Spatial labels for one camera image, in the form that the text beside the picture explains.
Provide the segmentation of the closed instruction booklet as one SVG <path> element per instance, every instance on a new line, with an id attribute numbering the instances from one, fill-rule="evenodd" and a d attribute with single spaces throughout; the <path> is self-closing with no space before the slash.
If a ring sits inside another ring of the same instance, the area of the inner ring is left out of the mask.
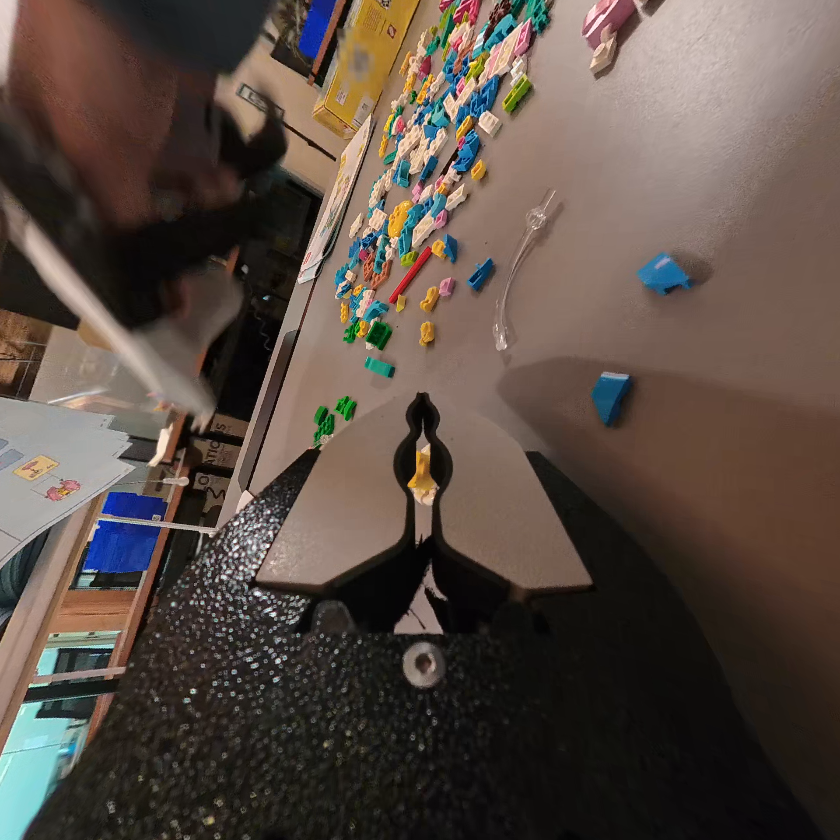
<path id="1" fill-rule="evenodd" d="M 299 285 L 314 280 L 320 272 L 322 263 L 333 250 L 374 127 L 375 117 L 371 114 L 363 122 L 340 156 L 335 182 L 329 198 L 323 205 L 321 216 L 313 230 L 307 252 L 297 275 Z"/>

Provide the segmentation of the clear curved lego piece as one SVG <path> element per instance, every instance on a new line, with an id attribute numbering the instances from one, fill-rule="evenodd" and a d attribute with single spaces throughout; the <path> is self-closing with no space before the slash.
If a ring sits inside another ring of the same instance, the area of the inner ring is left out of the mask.
<path id="1" fill-rule="evenodd" d="M 504 281 L 495 307 L 492 335 L 495 349 L 500 353 L 508 350 L 511 341 L 511 330 L 508 322 L 508 301 L 513 282 L 532 248 L 546 234 L 550 221 L 558 213 L 559 206 L 558 193 L 556 189 L 550 188 L 544 194 L 542 201 L 526 213 L 525 228 L 516 248 L 514 248 L 507 278 Z"/>

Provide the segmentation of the small yellow white lego assembly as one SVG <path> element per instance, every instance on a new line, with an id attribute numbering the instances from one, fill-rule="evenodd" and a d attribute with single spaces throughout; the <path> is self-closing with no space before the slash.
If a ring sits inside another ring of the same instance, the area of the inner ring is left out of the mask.
<path id="1" fill-rule="evenodd" d="M 432 507 L 438 492 L 438 483 L 432 477 L 431 445 L 426 444 L 416 451 L 415 473 L 407 482 L 417 504 Z"/>

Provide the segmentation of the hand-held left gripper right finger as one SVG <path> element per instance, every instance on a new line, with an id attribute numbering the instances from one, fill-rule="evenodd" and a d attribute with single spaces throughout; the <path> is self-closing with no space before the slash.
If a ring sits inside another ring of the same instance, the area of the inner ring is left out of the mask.
<path id="1" fill-rule="evenodd" d="M 428 392 L 420 417 L 438 483 L 427 543 L 444 631 L 475 634 L 508 603 L 589 591 L 592 576 L 517 440 Z"/>

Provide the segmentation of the white book stand wooden board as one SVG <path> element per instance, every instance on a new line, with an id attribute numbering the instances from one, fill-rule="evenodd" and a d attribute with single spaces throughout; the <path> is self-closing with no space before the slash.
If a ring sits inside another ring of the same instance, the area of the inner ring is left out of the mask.
<path id="1" fill-rule="evenodd" d="M 182 476 L 170 477 L 163 479 L 163 484 L 166 487 L 170 488 L 170 494 L 167 498 L 167 510 L 170 509 L 172 503 L 175 504 L 177 507 L 178 502 L 175 500 L 175 491 L 176 490 L 183 490 L 190 484 L 190 477 L 187 474 Z M 143 518 L 132 518 L 132 517 L 122 517 L 116 516 L 111 513 L 107 512 L 100 512 L 96 516 L 96 525 L 94 528 L 98 527 L 99 522 L 116 522 L 119 524 L 126 524 L 130 526 L 136 527 L 147 527 L 153 529 L 168 529 L 168 530 L 177 530 L 177 531 L 185 531 L 185 532 L 195 532 L 207 537 L 214 537 L 220 531 L 223 530 L 222 527 L 207 527 L 201 526 L 197 524 L 189 524 L 189 523 L 179 523 L 173 520 L 163 518 L 163 519 L 143 519 Z"/>

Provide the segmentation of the printed cardboard box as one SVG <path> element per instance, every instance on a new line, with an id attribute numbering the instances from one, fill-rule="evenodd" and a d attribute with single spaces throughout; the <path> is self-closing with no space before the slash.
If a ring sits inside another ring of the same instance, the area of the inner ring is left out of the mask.
<path id="1" fill-rule="evenodd" d="M 190 490 L 201 501 L 202 525 L 214 526 L 221 515 L 248 425 L 243 419 L 217 413 L 202 434 L 190 436 Z"/>

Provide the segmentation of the blue slope lego brick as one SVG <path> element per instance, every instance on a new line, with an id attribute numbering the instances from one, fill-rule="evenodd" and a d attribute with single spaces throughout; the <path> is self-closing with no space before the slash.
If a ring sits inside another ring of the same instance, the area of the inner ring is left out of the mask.
<path id="1" fill-rule="evenodd" d="M 677 288 L 692 287 L 690 276 L 668 253 L 660 253 L 640 267 L 637 277 L 647 289 L 663 297 Z"/>
<path id="2" fill-rule="evenodd" d="M 605 427 L 612 427 L 622 411 L 624 396 L 630 391 L 633 378 L 630 374 L 604 371 L 591 389 L 595 410 Z"/>

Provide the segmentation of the scattered green lego bricks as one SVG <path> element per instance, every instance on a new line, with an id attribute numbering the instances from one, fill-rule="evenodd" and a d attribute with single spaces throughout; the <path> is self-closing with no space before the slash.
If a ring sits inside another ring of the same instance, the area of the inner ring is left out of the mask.
<path id="1" fill-rule="evenodd" d="M 313 417 L 315 429 L 312 446 L 320 448 L 327 444 L 335 435 L 340 422 L 347 423 L 354 418 L 356 407 L 357 402 L 348 395 L 340 398 L 334 408 L 319 406 Z"/>

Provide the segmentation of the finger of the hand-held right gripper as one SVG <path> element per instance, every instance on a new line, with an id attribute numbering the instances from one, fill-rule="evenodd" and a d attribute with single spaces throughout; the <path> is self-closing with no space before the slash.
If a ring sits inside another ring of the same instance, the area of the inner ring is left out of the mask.
<path id="1" fill-rule="evenodd" d="M 180 389 L 196 382 L 205 352 L 235 320 L 243 298 L 233 275 L 181 275 L 167 284 L 167 362 Z"/>
<path id="2" fill-rule="evenodd" d="M 80 274 L 33 215 L 7 187 L 2 212 L 11 242 L 32 264 L 48 289 L 80 320 L 92 326 L 153 396 L 193 417 L 192 429 L 204 430 L 215 400 L 196 367 L 194 348 L 168 322 L 130 329 L 123 325 L 93 288 L 91 275 Z"/>

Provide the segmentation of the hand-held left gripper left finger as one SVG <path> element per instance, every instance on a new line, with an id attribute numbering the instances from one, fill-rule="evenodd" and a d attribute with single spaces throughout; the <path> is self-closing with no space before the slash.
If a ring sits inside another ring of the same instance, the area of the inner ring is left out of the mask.
<path id="1" fill-rule="evenodd" d="M 313 632 L 321 607 L 363 632 L 434 632 L 433 509 L 408 487 L 433 407 L 425 392 L 400 394 L 318 451 L 255 578 L 308 600 L 295 632 Z"/>

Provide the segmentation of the pile of mixed lego bricks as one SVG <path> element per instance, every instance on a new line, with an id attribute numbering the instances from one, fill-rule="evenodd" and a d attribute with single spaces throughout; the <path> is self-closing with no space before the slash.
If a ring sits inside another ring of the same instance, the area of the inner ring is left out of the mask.
<path id="1" fill-rule="evenodd" d="M 386 315 L 404 309 L 389 297 L 427 246 L 450 265 L 459 244 L 449 233 L 470 182 L 487 174 L 483 140 L 501 128 L 532 89 L 528 57 L 550 26 L 553 2 L 440 2 L 436 26 L 423 32 L 400 68 L 402 93 L 391 105 L 378 155 L 382 173 L 367 209 L 350 227 L 347 260 L 334 277 L 342 341 L 382 351 L 392 335 Z M 414 203 L 398 238 L 387 234 L 393 208 Z"/>

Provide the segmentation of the person's right hand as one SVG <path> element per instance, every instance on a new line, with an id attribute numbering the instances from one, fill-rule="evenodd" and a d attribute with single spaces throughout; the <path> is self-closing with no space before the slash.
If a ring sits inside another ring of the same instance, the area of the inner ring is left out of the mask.
<path id="1" fill-rule="evenodd" d="M 106 224 L 154 215 L 151 182 L 178 73 L 88 2 L 18 2 L 6 94 L 75 172 Z"/>

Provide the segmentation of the stack of blue bins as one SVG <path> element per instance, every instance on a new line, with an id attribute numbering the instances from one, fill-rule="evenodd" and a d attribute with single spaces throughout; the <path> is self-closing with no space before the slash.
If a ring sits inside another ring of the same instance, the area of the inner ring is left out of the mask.
<path id="1" fill-rule="evenodd" d="M 161 521 L 166 513 L 164 498 L 129 492 L 111 492 L 104 503 L 105 515 Z M 99 520 L 93 533 L 84 573 L 123 574 L 148 569 L 159 530 L 153 527 Z"/>

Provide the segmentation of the blue plastic bin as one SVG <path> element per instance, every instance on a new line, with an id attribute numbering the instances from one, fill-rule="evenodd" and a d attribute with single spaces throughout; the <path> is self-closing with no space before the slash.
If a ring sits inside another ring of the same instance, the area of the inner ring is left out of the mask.
<path id="1" fill-rule="evenodd" d="M 338 3 L 338 1 L 306 1 L 304 3 L 307 14 L 301 25 L 297 46 L 307 61 L 313 62 L 319 54 Z"/>

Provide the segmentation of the open instruction booklet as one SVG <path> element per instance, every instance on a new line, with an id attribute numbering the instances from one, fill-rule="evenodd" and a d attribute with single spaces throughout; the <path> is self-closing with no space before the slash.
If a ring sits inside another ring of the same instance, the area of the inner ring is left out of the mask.
<path id="1" fill-rule="evenodd" d="M 1 564 L 123 480 L 130 437 L 111 415 L 1 400 Z"/>

